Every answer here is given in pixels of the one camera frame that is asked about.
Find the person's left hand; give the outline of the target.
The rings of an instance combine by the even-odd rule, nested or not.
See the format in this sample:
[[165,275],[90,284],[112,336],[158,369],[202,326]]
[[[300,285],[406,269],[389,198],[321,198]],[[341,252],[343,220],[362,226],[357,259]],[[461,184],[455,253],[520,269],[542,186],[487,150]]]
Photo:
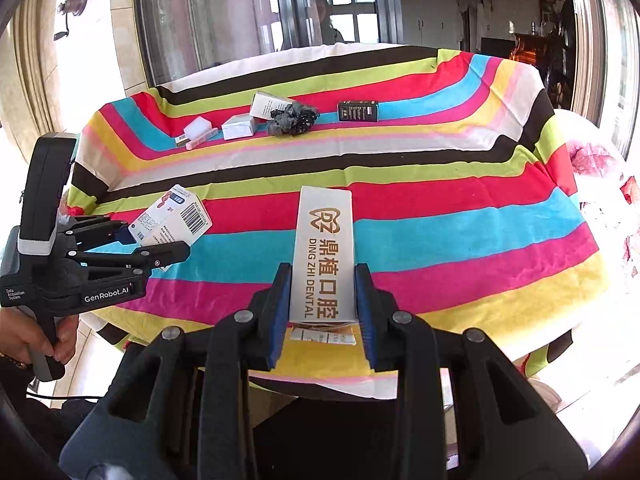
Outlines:
[[67,364],[76,352],[77,315],[63,318],[58,324],[58,341],[51,344],[40,326],[28,315],[14,308],[1,309],[1,353],[15,361],[30,364],[30,352],[52,356]]

